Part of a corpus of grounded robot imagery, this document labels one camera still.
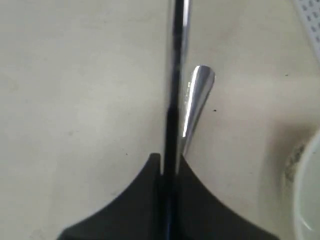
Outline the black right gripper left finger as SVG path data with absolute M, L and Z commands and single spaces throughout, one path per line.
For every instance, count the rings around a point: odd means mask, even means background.
M 111 203 L 69 226 L 60 240 L 159 239 L 158 178 L 161 156 L 149 155 L 133 182 Z

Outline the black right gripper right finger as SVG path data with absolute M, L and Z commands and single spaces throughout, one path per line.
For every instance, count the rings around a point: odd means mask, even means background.
M 179 240 L 277 240 L 224 205 L 193 172 L 184 157 L 177 175 Z

